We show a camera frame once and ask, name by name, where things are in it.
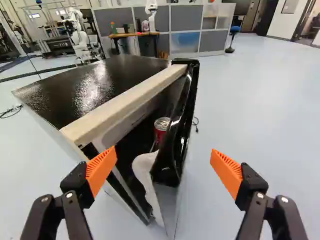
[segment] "workbench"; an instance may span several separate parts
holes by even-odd
[[[153,46],[154,46],[154,56],[157,58],[158,57],[158,47],[157,47],[157,38],[160,35],[158,31],[156,32],[150,32],[150,31],[145,31],[145,32],[129,32],[129,33],[117,33],[117,34],[110,34],[108,37],[114,41],[116,53],[119,55],[120,50],[119,50],[119,45],[118,45],[118,40],[127,38],[127,37],[145,37],[145,36],[151,36],[153,39]]]

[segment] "bottle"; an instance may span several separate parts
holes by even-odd
[[[112,22],[110,22],[110,25],[111,25],[111,32],[112,32],[112,34],[117,34],[118,32],[117,32],[115,23],[112,21]]]

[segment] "soda can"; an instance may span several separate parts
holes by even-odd
[[[158,144],[169,127],[170,118],[163,116],[154,121],[155,143]]]

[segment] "blue stool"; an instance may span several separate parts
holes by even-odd
[[[232,45],[232,42],[233,42],[233,40],[234,40],[234,38],[235,38],[236,33],[240,32],[240,29],[241,29],[241,28],[240,28],[239,26],[232,26],[232,27],[230,28],[230,34],[232,35],[232,38],[231,38],[230,46],[225,49],[225,52],[226,52],[227,54],[232,54],[232,53],[235,51],[235,49],[233,49],[233,48],[231,47],[231,45]]]

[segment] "black glossy countertop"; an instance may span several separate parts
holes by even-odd
[[[12,93],[61,129],[167,65],[164,59],[121,54],[59,73]]]

